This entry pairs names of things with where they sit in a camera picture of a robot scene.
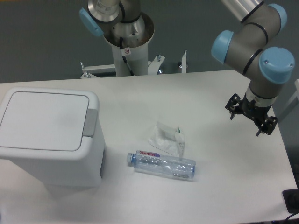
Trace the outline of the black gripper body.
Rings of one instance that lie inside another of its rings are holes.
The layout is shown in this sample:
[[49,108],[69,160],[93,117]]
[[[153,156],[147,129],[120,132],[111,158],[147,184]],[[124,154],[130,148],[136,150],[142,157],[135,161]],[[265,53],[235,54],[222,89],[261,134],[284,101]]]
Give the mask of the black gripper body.
[[272,99],[260,98],[254,94],[245,94],[240,103],[241,114],[252,121],[268,121],[268,112],[272,106]]

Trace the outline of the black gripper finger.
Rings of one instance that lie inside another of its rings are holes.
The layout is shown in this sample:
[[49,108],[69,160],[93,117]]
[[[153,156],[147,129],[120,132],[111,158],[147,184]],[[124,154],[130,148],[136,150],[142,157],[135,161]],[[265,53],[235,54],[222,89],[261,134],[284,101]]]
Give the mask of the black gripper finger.
[[227,102],[225,109],[229,110],[230,120],[236,115],[243,114],[242,100],[238,94],[234,94]]
[[278,123],[278,118],[274,116],[267,117],[261,124],[258,124],[256,137],[260,134],[271,135]]

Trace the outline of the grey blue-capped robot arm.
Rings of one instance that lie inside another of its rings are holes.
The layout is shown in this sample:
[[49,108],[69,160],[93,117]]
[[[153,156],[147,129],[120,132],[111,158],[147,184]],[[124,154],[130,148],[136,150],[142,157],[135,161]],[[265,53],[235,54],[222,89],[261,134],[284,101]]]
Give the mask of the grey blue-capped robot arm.
[[[267,47],[287,22],[286,11],[262,0],[225,0],[223,4],[240,21],[238,32],[225,30],[213,42],[211,54],[222,64],[250,80],[243,98],[234,94],[226,109],[234,117],[252,120],[259,133],[271,134],[278,119],[268,116],[282,87],[292,75],[295,59],[284,48]],[[103,36],[113,51],[118,76],[156,75],[163,58],[148,61],[148,44],[154,24],[141,11],[138,0],[91,0],[79,11],[84,26]]]

